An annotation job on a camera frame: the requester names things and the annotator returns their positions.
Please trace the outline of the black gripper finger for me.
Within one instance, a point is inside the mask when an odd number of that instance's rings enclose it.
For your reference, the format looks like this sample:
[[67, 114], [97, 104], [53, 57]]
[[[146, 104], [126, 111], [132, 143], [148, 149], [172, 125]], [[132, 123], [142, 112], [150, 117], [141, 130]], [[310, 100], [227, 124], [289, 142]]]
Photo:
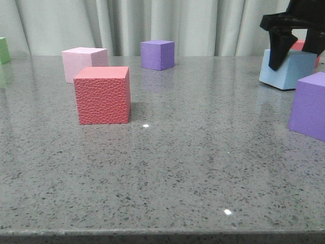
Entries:
[[324, 31], [308, 29], [302, 51], [314, 53], [317, 56], [320, 56], [324, 49]]
[[277, 71], [285, 60], [292, 45], [298, 40], [292, 34], [292, 28], [272, 27], [270, 36], [270, 60], [269, 67]]

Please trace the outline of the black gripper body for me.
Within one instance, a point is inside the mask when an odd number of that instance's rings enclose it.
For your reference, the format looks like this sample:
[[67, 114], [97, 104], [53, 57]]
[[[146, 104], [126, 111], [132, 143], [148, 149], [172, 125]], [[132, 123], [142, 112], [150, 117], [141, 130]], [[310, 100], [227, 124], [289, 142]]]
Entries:
[[260, 27], [324, 31], [324, 1], [291, 0], [285, 12], [264, 15]]

